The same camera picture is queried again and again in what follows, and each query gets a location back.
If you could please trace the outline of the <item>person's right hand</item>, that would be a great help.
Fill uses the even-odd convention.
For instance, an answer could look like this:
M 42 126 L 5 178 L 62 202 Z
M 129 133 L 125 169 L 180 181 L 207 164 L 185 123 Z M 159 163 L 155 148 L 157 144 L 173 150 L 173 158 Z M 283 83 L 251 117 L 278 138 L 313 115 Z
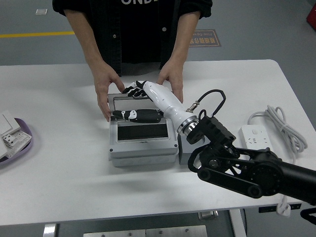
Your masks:
M 108 105 L 109 86 L 111 83 L 114 83 L 119 92 L 123 92 L 125 86 L 114 69 L 104 61 L 94 62 L 89 65 L 89 67 L 94 78 L 98 106 L 106 121 L 109 122 L 111 117 L 111 111 Z

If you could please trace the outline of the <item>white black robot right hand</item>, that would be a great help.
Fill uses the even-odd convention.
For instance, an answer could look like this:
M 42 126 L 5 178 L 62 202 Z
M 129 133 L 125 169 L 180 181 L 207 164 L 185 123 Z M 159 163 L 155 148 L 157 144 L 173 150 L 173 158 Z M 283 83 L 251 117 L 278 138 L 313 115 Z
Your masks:
M 156 123 L 162 117 L 172 120 L 174 130 L 179 134 L 189 135 L 198 124 L 197 117 L 187 112 L 183 104 L 167 87 L 150 81 L 135 81 L 127 87 L 123 93 L 129 97 L 139 98 L 147 96 L 156 110 L 137 109 L 125 111 L 113 111 L 117 119 L 124 119 L 137 123 Z

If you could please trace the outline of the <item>person's left hand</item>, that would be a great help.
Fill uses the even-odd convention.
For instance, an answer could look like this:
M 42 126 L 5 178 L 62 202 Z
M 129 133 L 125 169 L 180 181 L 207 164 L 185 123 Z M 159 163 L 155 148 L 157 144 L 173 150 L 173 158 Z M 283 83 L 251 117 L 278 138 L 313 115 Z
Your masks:
M 183 63 L 169 59 L 162 67 L 157 83 L 162 85 L 169 81 L 173 94 L 183 103 Z

